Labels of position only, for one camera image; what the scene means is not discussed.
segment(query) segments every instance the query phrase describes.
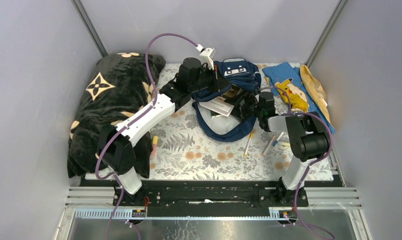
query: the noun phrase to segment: pikachu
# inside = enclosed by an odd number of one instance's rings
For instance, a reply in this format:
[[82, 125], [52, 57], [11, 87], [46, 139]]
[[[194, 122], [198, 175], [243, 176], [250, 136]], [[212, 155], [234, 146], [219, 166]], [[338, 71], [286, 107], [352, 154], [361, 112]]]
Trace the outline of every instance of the pikachu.
[[[275, 87], [281, 88], [288, 94], [293, 109], [300, 109], [303, 112], [307, 112], [308, 103], [305, 93], [301, 91], [297, 86], [293, 85], [291, 82], [292, 78], [288, 78], [282, 83], [277, 82], [275, 84]], [[283, 100], [286, 103], [289, 103], [287, 97], [283, 94], [283, 92], [281, 90], [278, 90], [278, 92], [282, 96]]]

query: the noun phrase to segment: cable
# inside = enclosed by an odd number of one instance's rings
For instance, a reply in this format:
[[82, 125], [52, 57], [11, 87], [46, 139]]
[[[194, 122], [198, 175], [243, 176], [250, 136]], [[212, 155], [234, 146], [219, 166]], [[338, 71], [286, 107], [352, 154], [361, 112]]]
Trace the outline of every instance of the cable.
[[[330, 129], [329, 129], [328, 125], [321, 118], [319, 118], [318, 116], [316, 116], [316, 115], [314, 115], [312, 113], [309, 113], [309, 112], [296, 112], [295, 115], [307, 115], [307, 116], [310, 116], [310, 117], [313, 117], [313, 118], [317, 119], [318, 121], [321, 122], [321, 124], [324, 125], [324, 127], [326, 128], [326, 130], [328, 132], [328, 135], [329, 135], [329, 149], [327, 150], [327, 152], [322, 157], [320, 157], [317, 160], [314, 160], [314, 161], [312, 161], [312, 162], [310, 162], [308, 164], [308, 166], [305, 168], [304, 174], [301, 177], [301, 180], [299, 181], [299, 183], [298, 183], [298, 185], [296, 187], [295, 198], [294, 198], [295, 212], [296, 212], [296, 214], [298, 216], [298, 219], [301, 221], [301, 223], [299, 223], [299, 224], [304, 225], [304, 227], [307, 230], [309, 230], [312, 234], [314, 234], [315, 236], [317, 236], [318, 238], [323, 239], [323, 240], [335, 240], [336, 239], [335, 236], [331, 232], [329, 232], [328, 230], [326, 230], [326, 229], [324, 229], [324, 228], [322, 228], [320, 226], [305, 223], [304, 220], [302, 220], [301, 216], [299, 215], [298, 208], [297, 208], [297, 205], [296, 205], [299, 189], [301, 187], [302, 182], [307, 177], [307, 174], [308, 174], [308, 171], [310, 170], [310, 167], [313, 164], [325, 159], [326, 157], [328, 157], [330, 155], [330, 152], [332, 151], [332, 148], [333, 148], [333, 136], [332, 136], [332, 133], [330, 132]], [[314, 232], [311, 228], [316, 228], [316, 229], [322, 230], [323, 232], [329, 234], [332, 238], [323, 237], [323, 236], [319, 235], [318, 233]]]
[[148, 204], [149, 204], [149, 197], [146, 196], [146, 197], [144, 197], [144, 199], [145, 199], [145, 216], [146, 216], [146, 208], [148, 207]]
[[[190, 42], [191, 44], [193, 44], [195, 47], [198, 46], [194, 41], [190, 40], [189, 38], [187, 38], [187, 37], [185, 37], [185, 36], [182, 36], [182, 35], [180, 35], [180, 34], [176, 34], [176, 33], [163, 33], [163, 34], [157, 35], [156, 37], [154, 37], [154, 38], [149, 42], [148, 46], [146, 47], [146, 52], [145, 52], [145, 66], [146, 66], [146, 72], [148, 73], [149, 81], [151, 82], [151, 85], [154, 87], [154, 93], [155, 93], [155, 95], [154, 95], [154, 99], [153, 99], [153, 104], [150, 105], [142, 114], [140, 114], [140, 115], [137, 116], [135, 119], [133, 119], [131, 122], [129, 122], [129, 123], [127, 124], [127, 127], [131, 126], [131, 125], [132, 125], [133, 123], [135, 123], [137, 120], [139, 120], [139, 119], [142, 118], [144, 115], [146, 115], [146, 114], [155, 106], [155, 104], [157, 103], [157, 99], [158, 99], [158, 90], [157, 90], [157, 86], [156, 86], [156, 84], [155, 84], [154, 78], [152, 77], [152, 74], [151, 74], [151, 68], [149, 67], [149, 55], [148, 55], [148, 53], [149, 53], [149, 49], [151, 48], [152, 43], [153, 43], [156, 39], [158, 39], [158, 38], [160, 38], [160, 37], [163, 37], [163, 36], [175, 36], [175, 37], [178, 37], [178, 38], [182, 38], [182, 39], [187, 40], [188, 42]], [[95, 175], [96, 175], [96, 178], [97, 178], [97, 179], [99, 179], [99, 180], [105, 180], [106, 178], [108, 178], [109, 176], [111, 176], [112, 174], [114, 174], [113, 172], [111, 172], [111, 173], [107, 174], [106, 176], [101, 177], [101, 176], [99, 175], [99, 167], [100, 167], [100, 165], [101, 165], [101, 161], [102, 161], [102, 159], [103, 159], [103, 157], [104, 157], [104, 155], [105, 155], [106, 150], [109, 148], [109, 146], [112, 144], [112, 142], [113, 142], [125, 129], [127, 129], [127, 128], [126, 128], [126, 127], [123, 127], [122, 129], [120, 129], [120, 130], [107, 142], [107, 144], [105, 145], [105, 147], [104, 147], [104, 149], [102, 150], [101, 154], [99, 155], [99, 158], [98, 158], [98, 161], [96, 162], [96, 167], [95, 167]]]
[[[297, 185], [297, 187], [296, 187], [293, 210], [295, 210], [296, 214], [298, 215], [298, 219], [299, 219], [300, 222], [301, 222], [301, 223], [296, 223], [295, 225], [304, 226], [307, 230], [309, 230], [312, 234], [314, 234], [316, 237], [318, 237], [318, 238], [320, 238], [320, 239], [323, 239], [323, 240], [335, 240], [335, 239], [336, 239], [335, 236], [334, 236], [331, 232], [329, 232], [328, 230], [326, 230], [326, 229], [324, 229], [324, 228], [322, 228], [322, 227], [320, 227], [320, 226], [317, 226], [317, 225], [305, 223], [304, 220], [302, 220], [301, 216], [299, 215], [299, 213], [298, 213], [298, 207], [297, 207], [297, 205], [296, 205], [296, 201], [297, 201], [297, 198], [298, 198], [299, 189], [301, 188], [302, 182], [303, 182], [303, 181], [305, 180], [305, 178], [307, 177], [307, 174], [308, 174], [308, 171], [310, 170], [310, 167], [311, 167], [313, 164], [318, 163], [319, 161], [321, 161], [321, 160], [327, 158], [327, 157], [330, 155], [330, 152], [332, 151], [332, 148], [333, 148], [333, 136], [332, 136], [332, 132], [330, 131], [329, 126], [324, 122], [323, 119], [321, 119], [320, 117], [318, 117], [318, 116], [316, 116], [316, 115], [314, 115], [314, 114], [312, 114], [312, 113], [309, 113], [309, 112], [296, 112], [296, 113], [291, 113], [291, 112], [290, 112], [290, 109], [291, 109], [290, 99], [289, 99], [289, 97], [288, 97], [288, 94], [287, 94], [285, 91], [283, 91], [282, 89], [280, 89], [280, 88], [278, 88], [278, 87], [276, 87], [276, 86], [268, 86], [268, 87], [263, 87], [263, 88], [261, 88], [260, 90], [264, 90], [264, 89], [268, 89], [268, 88], [270, 88], [270, 89], [275, 88], [275, 89], [281, 90], [281, 91], [285, 94], [285, 96], [288, 98], [289, 110], [288, 110], [288, 113], [284, 113], [284, 114], [282, 114], [282, 116], [289, 116], [289, 115], [306, 115], [306, 116], [310, 116], [310, 117], [312, 117], [312, 118], [317, 119], [317, 120], [318, 120], [321, 124], [323, 124], [323, 126], [326, 128], [326, 131], [327, 131], [327, 133], [328, 133], [328, 135], [329, 135], [329, 149], [327, 150], [327, 152], [326, 152], [322, 157], [319, 157], [318, 159], [316, 159], [316, 160], [310, 162], [310, 163], [308, 164], [308, 166], [305, 168], [305, 172], [304, 172], [304, 174], [302, 175], [301, 180], [299, 181], [299, 183], [298, 183], [298, 185]], [[319, 230], [321, 230], [321, 231], [323, 231], [323, 232], [329, 234], [332, 238], [323, 237], [323, 236], [319, 235], [318, 233], [316, 233], [315, 231], [313, 231], [312, 228], [319, 229]]]
[[116, 211], [117, 208], [118, 208], [118, 205], [121, 203], [121, 200], [123, 199], [123, 196], [124, 196], [124, 188], [121, 189], [120, 198], [118, 198], [117, 204], [115, 204], [114, 210], [112, 210], [112, 213], [111, 213], [111, 215], [109, 216], [108, 223], [107, 223], [107, 229], [106, 229], [106, 231], [105, 231], [105, 240], [108, 239], [109, 225], [111, 224], [112, 217], [114, 216], [115, 211]]
[[138, 237], [139, 240], [141, 240], [141, 239], [142, 239], [142, 236], [141, 236], [141, 234], [140, 234], [139, 228], [138, 228], [134, 223], [132, 223], [132, 222], [130, 222], [130, 227], [131, 227], [131, 228], [132, 228], [132, 227], [135, 228], [135, 230], [136, 230], [136, 232], [137, 232], [137, 237]]
[[106, 232], [105, 232], [105, 240], [108, 239], [108, 230], [109, 230], [109, 226], [110, 226], [110, 224], [111, 224], [111, 219], [112, 219], [113, 215], [115, 214], [115, 211], [117, 210], [118, 206], [120, 205], [121, 200], [123, 199], [124, 189], [123, 189], [123, 185], [121, 184], [121, 182], [120, 182], [120, 180], [118, 179], [118, 177], [117, 177], [117, 175], [115, 174], [115, 172], [111, 172], [111, 173], [107, 174], [106, 176], [102, 177], [102, 176], [99, 175], [99, 167], [100, 167], [100, 165], [101, 165], [101, 161], [102, 161], [102, 159], [103, 159], [103, 157], [104, 157], [104, 155], [105, 155], [107, 149], [108, 149], [109, 146], [114, 142], [114, 140], [115, 140], [122, 132], [124, 132], [128, 127], [130, 127], [132, 124], [134, 124], [136, 121], [138, 121], [138, 120], [139, 120], [140, 118], [142, 118], [144, 115], [146, 115], [151, 109], [153, 109], [154, 106], [155, 106], [155, 104], [157, 103], [157, 99], [158, 99], [158, 90], [157, 90], [157, 86], [155, 85], [154, 78], [152, 77], [151, 69], [150, 69], [150, 67], [149, 67], [149, 55], [148, 55], [148, 53], [149, 53], [149, 48], [151, 47], [152, 43], [153, 43], [156, 39], [158, 39], [158, 38], [160, 38], [160, 37], [163, 37], [163, 36], [175, 36], [175, 37], [178, 37], [178, 38], [187, 40], [188, 42], [190, 42], [191, 44], [193, 44], [195, 47], [198, 46], [194, 41], [192, 41], [192, 40], [190, 40], [189, 38], [187, 38], [187, 37], [185, 37], [185, 36], [182, 36], [182, 35], [180, 35], [180, 34], [176, 34], [176, 33], [163, 33], [163, 34], [160, 34], [160, 35], [157, 35], [156, 37], [154, 37], [154, 38], [149, 42], [148, 46], [146, 47], [146, 52], [145, 52], [145, 66], [146, 66], [146, 72], [148, 73], [149, 81], [151, 82], [151, 85], [154, 87], [154, 93], [155, 93], [154, 99], [151, 101], [151, 102], [153, 102], [153, 104], [149, 105], [149, 107], [148, 107], [143, 113], [141, 113], [139, 116], [135, 117], [135, 119], [133, 119], [132, 121], [130, 121], [130, 122], [127, 124], [127, 126], [121, 128], [116, 134], [114, 134], [114, 135], [112, 136], [112, 138], [107, 142], [107, 144], [106, 144], [106, 145], [104, 146], [104, 148], [102, 149], [101, 154], [99, 155], [98, 161], [96, 162], [96, 167], [95, 167], [95, 175], [96, 175], [96, 178], [99, 179], [99, 180], [105, 180], [105, 179], [107, 179], [109, 176], [114, 175], [115, 180], [117, 181], [118, 185], [121, 187], [120, 198], [118, 199], [117, 204], [115, 205], [115, 207], [114, 207], [114, 209], [113, 209], [113, 211], [112, 211], [112, 213], [111, 213], [111, 216], [110, 216], [110, 218], [109, 218], [109, 220], [108, 220], [107, 229], [106, 229]]

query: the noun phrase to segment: white pen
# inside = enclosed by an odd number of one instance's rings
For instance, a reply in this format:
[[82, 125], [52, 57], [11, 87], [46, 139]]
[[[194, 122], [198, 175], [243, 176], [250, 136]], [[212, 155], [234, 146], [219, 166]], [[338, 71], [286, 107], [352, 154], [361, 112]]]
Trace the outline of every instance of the white pen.
[[268, 143], [266, 149], [261, 153], [261, 155], [262, 155], [263, 157], [266, 156], [266, 152], [267, 152], [267, 150], [270, 148], [270, 146], [274, 143], [274, 140], [276, 140], [276, 135], [273, 135], [273, 137], [272, 137], [271, 141]]
[[251, 134], [249, 135], [248, 143], [246, 144], [245, 153], [243, 154], [245, 157], [248, 155], [248, 148], [249, 148], [249, 145], [251, 144], [252, 136], [254, 136], [253, 132], [251, 132]]
[[282, 132], [277, 138], [276, 140], [273, 142], [273, 147], [277, 145], [277, 142], [279, 142], [280, 138], [284, 135], [285, 133]]

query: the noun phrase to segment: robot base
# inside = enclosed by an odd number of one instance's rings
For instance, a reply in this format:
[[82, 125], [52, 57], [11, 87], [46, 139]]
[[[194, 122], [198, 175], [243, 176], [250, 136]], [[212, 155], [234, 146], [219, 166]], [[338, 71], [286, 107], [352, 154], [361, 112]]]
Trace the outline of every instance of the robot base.
[[[282, 178], [279, 178], [276, 189], [260, 189], [261, 207], [292, 207], [295, 199], [295, 190], [287, 190], [283, 185]], [[308, 199], [304, 188], [300, 188], [297, 197], [298, 207], [307, 207]]]

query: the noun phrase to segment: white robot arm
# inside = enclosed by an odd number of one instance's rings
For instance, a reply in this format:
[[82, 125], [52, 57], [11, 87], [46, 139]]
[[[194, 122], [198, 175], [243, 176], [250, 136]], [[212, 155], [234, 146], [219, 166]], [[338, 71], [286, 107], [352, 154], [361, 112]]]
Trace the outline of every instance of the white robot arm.
[[[103, 161], [115, 171], [122, 187], [131, 195], [134, 195], [142, 186], [133, 167], [135, 155], [133, 146], [139, 139], [155, 126], [159, 121], [171, 115], [189, 102], [191, 93], [201, 89], [218, 91], [230, 83], [220, 73], [214, 72], [211, 53], [213, 48], [207, 48], [203, 62], [196, 58], [186, 58], [180, 66], [176, 79], [163, 86], [158, 94], [157, 103], [152, 102], [138, 111], [127, 120], [115, 125], [105, 125], [101, 130], [98, 151], [102, 151], [107, 141], [117, 130], [126, 127], [121, 135], [113, 142], [114, 147], [107, 150]], [[325, 127], [313, 117], [307, 115], [277, 115], [274, 108], [274, 96], [271, 92], [261, 92], [259, 101], [254, 97], [247, 97], [243, 105], [238, 106], [242, 116], [256, 116], [260, 126], [266, 132], [287, 132], [293, 158], [288, 170], [279, 180], [278, 199], [282, 204], [293, 200], [297, 185], [302, 179], [307, 166], [314, 160], [322, 157], [329, 149], [329, 136]], [[152, 109], [127, 127], [128, 123], [140, 116], [140, 114], [152, 107]]]

